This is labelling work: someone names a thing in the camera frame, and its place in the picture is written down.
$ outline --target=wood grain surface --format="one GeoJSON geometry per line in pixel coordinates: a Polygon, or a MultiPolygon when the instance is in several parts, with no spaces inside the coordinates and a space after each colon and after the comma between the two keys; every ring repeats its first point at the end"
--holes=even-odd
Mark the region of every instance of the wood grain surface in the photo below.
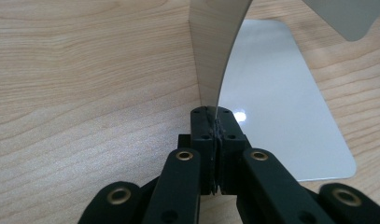
{"type": "MultiPolygon", "coordinates": [[[[200,105],[189,3],[0,0],[0,223],[76,223],[107,184],[159,175],[200,105]]],[[[290,27],[358,164],[339,182],[380,204],[380,18],[346,42],[301,0],[247,17],[290,27]]],[[[202,197],[200,223],[241,223],[235,198],[202,197]]]]}

